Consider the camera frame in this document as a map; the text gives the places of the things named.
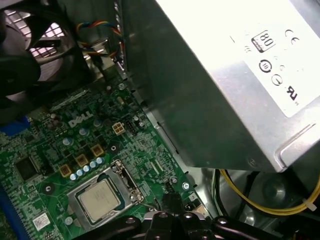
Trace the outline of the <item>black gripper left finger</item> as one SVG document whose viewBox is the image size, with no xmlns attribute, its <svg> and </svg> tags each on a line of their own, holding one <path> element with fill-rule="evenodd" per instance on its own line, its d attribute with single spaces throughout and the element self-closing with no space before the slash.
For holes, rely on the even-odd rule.
<svg viewBox="0 0 320 240">
<path fill-rule="evenodd" d="M 165 193 L 161 211 L 140 221 L 132 216 L 119 218 L 107 225 L 106 240 L 179 240 L 180 194 Z"/>
</svg>

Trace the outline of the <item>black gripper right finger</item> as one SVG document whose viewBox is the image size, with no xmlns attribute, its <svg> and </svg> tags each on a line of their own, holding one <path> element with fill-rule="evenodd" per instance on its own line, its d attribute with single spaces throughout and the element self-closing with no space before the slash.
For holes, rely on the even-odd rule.
<svg viewBox="0 0 320 240">
<path fill-rule="evenodd" d="M 254 227 L 229 218 L 218 216 L 209 223 L 195 212 L 187 211 L 181 196 L 172 194 L 172 238 L 174 240 L 253 240 Z"/>
</svg>

